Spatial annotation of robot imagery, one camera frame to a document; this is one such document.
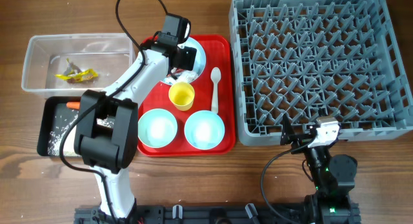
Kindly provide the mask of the white tissue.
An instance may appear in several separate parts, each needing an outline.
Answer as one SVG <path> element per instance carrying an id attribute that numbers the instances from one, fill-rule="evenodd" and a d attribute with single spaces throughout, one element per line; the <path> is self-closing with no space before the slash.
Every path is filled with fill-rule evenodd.
<path id="1" fill-rule="evenodd" d="M 184 70 L 177 76 L 176 82 L 191 83 L 198 78 L 197 72 Z"/>

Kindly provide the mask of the yellow snack wrapper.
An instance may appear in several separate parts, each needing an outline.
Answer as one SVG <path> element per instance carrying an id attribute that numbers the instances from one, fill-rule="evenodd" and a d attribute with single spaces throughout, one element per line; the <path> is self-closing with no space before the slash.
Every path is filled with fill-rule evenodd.
<path id="1" fill-rule="evenodd" d="M 69 58 L 66 59 L 67 68 L 62 74 L 56 74 L 55 77 L 66 81 L 67 83 L 82 83 L 96 79 L 99 75 L 92 68 L 81 70 Z"/>

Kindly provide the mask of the orange carrot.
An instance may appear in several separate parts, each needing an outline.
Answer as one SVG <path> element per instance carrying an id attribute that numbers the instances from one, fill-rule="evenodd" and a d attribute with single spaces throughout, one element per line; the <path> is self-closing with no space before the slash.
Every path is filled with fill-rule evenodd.
<path id="1" fill-rule="evenodd" d="M 66 107 L 70 108 L 70 109 L 74 109 L 74 110 L 79 110 L 80 109 L 80 102 L 68 102 L 66 104 Z"/>

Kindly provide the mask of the red snack wrapper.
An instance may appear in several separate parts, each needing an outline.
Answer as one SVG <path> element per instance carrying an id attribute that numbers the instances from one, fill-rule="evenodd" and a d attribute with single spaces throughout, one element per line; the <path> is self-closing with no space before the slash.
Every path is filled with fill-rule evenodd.
<path id="1" fill-rule="evenodd" d="M 183 71 L 184 71 L 184 69 L 182 69 L 182 68 L 174 68 L 172 70 L 172 73 L 173 74 L 178 74 L 178 73 L 182 73 Z"/>

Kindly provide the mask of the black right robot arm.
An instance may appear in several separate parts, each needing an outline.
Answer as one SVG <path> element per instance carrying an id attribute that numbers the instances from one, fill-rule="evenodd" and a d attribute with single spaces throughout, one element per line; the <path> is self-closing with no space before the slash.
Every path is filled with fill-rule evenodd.
<path id="1" fill-rule="evenodd" d="M 307 195 L 301 209 L 302 223 L 360 223 L 358 204 L 351 202 L 349 192 L 355 187 L 358 162 L 330 148 L 338 141 L 340 124 L 334 117 L 318 117 L 306 134 L 296 134 L 288 116 L 283 115 L 282 145 L 291 145 L 293 154 L 304 154 L 315 194 Z"/>

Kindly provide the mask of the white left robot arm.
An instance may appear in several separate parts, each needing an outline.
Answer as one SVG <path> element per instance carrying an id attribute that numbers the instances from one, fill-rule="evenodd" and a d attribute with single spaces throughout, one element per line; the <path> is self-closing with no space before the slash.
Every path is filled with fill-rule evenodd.
<path id="1" fill-rule="evenodd" d="M 138 108 L 151 90 L 175 68 L 204 68 L 203 47 L 192 37 L 177 42 L 160 33 L 141 46 L 135 62 L 113 84 L 81 96 L 74 151 L 95 174 L 102 202 L 77 209 L 75 223 L 137 223 L 136 198 L 128 166 L 138 140 Z"/>

